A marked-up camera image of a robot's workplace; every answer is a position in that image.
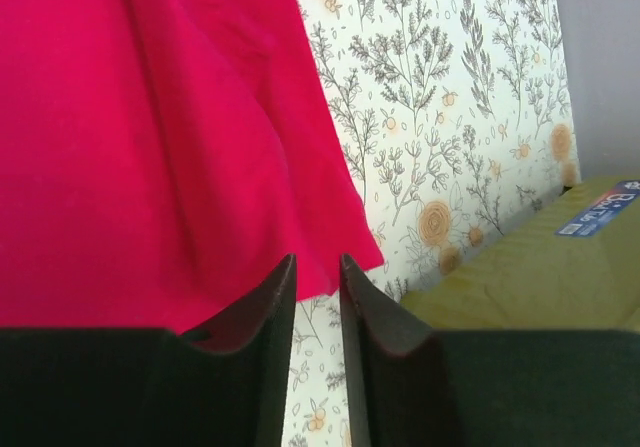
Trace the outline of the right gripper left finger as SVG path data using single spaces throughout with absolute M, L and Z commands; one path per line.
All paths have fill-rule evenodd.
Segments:
M 297 264 L 183 333 L 5 328 L 5 446 L 277 446 Z

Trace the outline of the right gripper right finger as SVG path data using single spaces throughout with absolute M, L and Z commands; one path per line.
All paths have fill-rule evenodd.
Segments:
M 340 310 L 356 446 L 635 446 L 639 337 L 443 330 L 343 256 Z

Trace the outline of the bright red t-shirt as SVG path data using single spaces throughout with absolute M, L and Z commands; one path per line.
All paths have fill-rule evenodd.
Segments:
M 383 255 L 297 0 L 1 0 L 1 323 L 187 331 Z

